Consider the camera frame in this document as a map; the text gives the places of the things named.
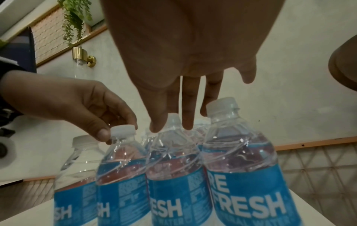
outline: toilet paper roll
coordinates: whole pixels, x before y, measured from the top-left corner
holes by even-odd
[[[9,166],[16,159],[15,143],[7,137],[0,137],[0,169]]]

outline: hanging plant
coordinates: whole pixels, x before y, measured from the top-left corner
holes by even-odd
[[[73,33],[77,32],[77,40],[82,39],[84,19],[92,20],[89,7],[92,4],[90,0],[57,0],[64,11],[64,23],[62,28],[65,32],[63,39],[69,45],[73,41]]]

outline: white table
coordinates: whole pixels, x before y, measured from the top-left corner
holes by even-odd
[[[305,226],[335,226],[294,192],[291,192]],[[0,222],[0,226],[52,226],[53,200]]]

